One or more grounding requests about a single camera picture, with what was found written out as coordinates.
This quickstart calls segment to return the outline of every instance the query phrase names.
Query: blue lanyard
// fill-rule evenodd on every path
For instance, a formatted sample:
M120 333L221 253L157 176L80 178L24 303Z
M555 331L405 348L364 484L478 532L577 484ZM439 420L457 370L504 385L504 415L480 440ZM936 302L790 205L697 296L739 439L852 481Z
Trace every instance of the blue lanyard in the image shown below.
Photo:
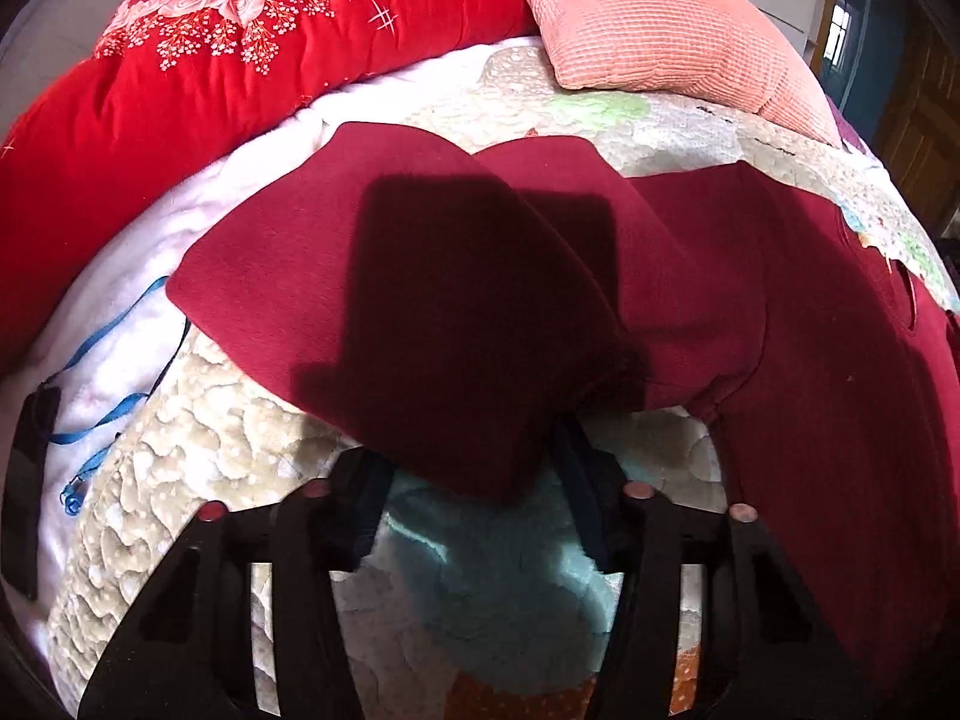
M90 335L89 338L80 344L77 351L75 351L73 356L66 362L66 365L61 367L61 369L52 376L48 377L46 381L40 385L40 389L44 389L45 386L49 386L51 381L56 379L56 377L61 375L61 373L70 370L72 367L75 367L80 360L83 360L90 349L102 341L103 338L105 338L115 327L117 327L118 324L123 322L123 320L128 317L130 312L136 308L136 306L141 303L144 298L147 298L148 295L155 293L164 284L166 284L167 279L169 278L169 276L160 276L160 278L155 280L155 282L152 283L139 298L136 298L136 300L133 301L133 304L126 309L126 311L124 311L122 314L119 314L117 317L114 317L114 319L107 324L104 324L103 327ZM184 343L184 338L186 338L186 334L189 329L190 322L186 322L184 327L184 336L181 338L181 346ZM127 397L110 409L110 411L92 427L85 428L84 430L77 430L72 433L51 433L45 435L45 439L48 440L48 442L54 443L55 445L67 446L88 436L97 428L103 427L104 425L114 422L122 416L131 413L131 411L136 408L136 405L140 403L140 401L146 400L148 397L150 397L154 389L157 388L157 385L160 384L160 379L162 379L167 370L169 370L172 362L173 359L171 359L170 362L167 362L166 367L160 373L160 376L157 378L157 381L150 392L134 392L133 394L127 395ZM61 503L64 504L64 509L68 514L71 515L71 517L75 517L80 512L80 506L83 504L83 493L80 491L80 486L85 484L93 476L96 470L99 469L100 465L104 461L104 457L107 456L107 451L109 451L109 448L112 446L112 444L113 442L110 442L109 445L97 451L91 458L89 458L89 460L80 466L80 470L77 471L77 474L74 476L73 480L70 482L70 484L66 485L64 491L61 493Z

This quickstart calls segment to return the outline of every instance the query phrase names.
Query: wooden door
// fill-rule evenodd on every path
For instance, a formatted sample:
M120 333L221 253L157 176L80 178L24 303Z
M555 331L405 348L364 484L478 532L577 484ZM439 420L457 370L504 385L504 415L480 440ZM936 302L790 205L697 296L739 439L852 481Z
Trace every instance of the wooden door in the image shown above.
M874 145L910 210L939 236L960 206L960 68L919 6Z

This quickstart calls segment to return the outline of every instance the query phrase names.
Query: pink pillow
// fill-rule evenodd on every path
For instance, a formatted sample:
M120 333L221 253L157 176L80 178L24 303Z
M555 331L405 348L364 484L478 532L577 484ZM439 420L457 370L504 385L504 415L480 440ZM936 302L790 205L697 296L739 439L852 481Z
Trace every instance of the pink pillow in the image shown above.
M559 84L665 90L840 148L827 97L747 0L527 0Z

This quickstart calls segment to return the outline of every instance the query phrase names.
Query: maroon sweater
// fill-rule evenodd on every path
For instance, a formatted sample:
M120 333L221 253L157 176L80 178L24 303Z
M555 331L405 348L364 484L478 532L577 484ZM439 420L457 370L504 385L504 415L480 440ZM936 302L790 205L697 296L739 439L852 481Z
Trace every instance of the maroon sweater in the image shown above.
M521 493L562 410L685 406L878 688L957 589L955 320L744 163L627 180L578 138L470 156L346 124L167 292L267 389L460 493Z

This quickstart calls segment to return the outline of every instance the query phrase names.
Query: window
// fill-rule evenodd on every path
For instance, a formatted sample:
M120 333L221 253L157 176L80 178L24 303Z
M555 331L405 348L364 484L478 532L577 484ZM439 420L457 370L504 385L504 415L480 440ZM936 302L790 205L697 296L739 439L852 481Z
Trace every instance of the window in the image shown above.
M827 33L827 47L824 49L824 59L835 68L840 67L843 62L850 28L851 9L845 1L837 0L837 4L833 6L833 17L830 19L830 31Z

